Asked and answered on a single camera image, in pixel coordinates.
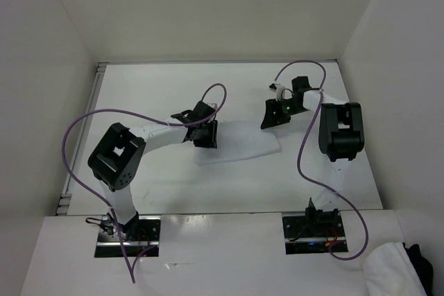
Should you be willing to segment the white skirt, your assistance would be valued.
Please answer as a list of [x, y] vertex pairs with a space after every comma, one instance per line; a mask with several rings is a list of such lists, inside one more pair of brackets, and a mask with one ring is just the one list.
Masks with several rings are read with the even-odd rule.
[[197, 148], [198, 166], [237, 162], [281, 152], [277, 137], [263, 131], [254, 121], [224, 121], [218, 126], [217, 148]]

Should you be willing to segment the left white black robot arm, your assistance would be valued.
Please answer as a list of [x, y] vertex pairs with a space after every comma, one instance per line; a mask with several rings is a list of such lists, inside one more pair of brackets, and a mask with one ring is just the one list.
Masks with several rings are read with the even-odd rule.
[[142, 157], [154, 150], [188, 141], [198, 148], [216, 148], [218, 121], [215, 111], [215, 103], [199, 101], [194, 109], [172, 115], [166, 125], [127, 128], [114, 123], [108, 128], [87, 164], [111, 204], [108, 215], [119, 238], [127, 241], [141, 232], [130, 183]]

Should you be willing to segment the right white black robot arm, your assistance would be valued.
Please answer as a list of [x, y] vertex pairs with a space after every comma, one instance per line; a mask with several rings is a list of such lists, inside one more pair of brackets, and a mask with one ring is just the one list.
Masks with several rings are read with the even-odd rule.
[[[291, 89], [277, 82], [269, 85], [275, 97], [265, 102], [266, 111], [260, 128], [265, 130], [287, 124], [293, 115], [303, 112], [314, 113], [302, 139], [296, 166], [304, 180], [323, 188], [319, 197], [324, 203], [332, 204], [343, 199], [341, 187], [345, 171], [364, 149], [361, 106], [324, 94], [320, 87], [313, 88], [306, 76], [294, 78], [291, 84]], [[302, 154], [315, 123], [318, 123], [318, 147], [328, 162], [327, 177], [322, 181], [311, 179], [302, 171]]]

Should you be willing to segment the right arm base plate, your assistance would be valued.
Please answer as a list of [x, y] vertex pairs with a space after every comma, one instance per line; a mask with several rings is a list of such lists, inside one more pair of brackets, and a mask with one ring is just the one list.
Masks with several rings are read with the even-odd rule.
[[286, 255], [324, 254], [333, 245], [333, 253], [348, 251], [345, 230], [340, 213], [335, 209], [321, 212], [316, 218], [305, 214], [282, 216]]

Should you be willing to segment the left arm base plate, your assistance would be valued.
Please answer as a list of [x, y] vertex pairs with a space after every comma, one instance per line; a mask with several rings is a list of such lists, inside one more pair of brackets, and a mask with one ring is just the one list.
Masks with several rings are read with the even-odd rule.
[[[96, 225], [99, 228], [95, 258], [117, 258], [122, 257], [117, 228], [112, 224], [109, 216], [87, 217], [85, 222]], [[139, 253], [146, 250], [142, 256], [157, 257], [159, 254], [161, 231], [160, 216], [140, 216], [135, 230], [129, 235], [122, 234], [123, 246], [129, 258], [135, 258]]]

